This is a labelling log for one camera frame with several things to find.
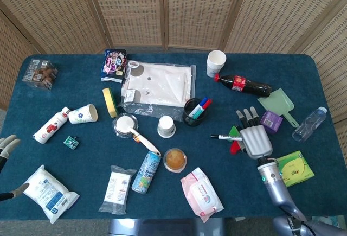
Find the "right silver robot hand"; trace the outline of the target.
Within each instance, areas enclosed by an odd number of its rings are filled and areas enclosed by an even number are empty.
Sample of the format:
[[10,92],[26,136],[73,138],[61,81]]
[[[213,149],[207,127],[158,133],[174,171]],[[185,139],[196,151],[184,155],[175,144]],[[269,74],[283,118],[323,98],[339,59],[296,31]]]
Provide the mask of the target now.
[[251,106],[250,110],[243,109],[243,113],[237,110],[236,114],[241,122],[239,134],[248,156],[254,160],[270,156],[272,144],[256,109]]

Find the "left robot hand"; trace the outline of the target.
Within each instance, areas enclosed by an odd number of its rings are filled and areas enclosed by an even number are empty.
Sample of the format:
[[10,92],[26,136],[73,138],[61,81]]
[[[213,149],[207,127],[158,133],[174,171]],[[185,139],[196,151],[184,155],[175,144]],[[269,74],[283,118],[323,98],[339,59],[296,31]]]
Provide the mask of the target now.
[[[20,144],[21,140],[16,135],[10,135],[7,138],[1,138],[1,171],[4,168],[10,154]],[[21,195],[28,187],[30,183],[26,182],[19,186],[17,189],[10,192],[1,193],[1,201],[14,199]]]

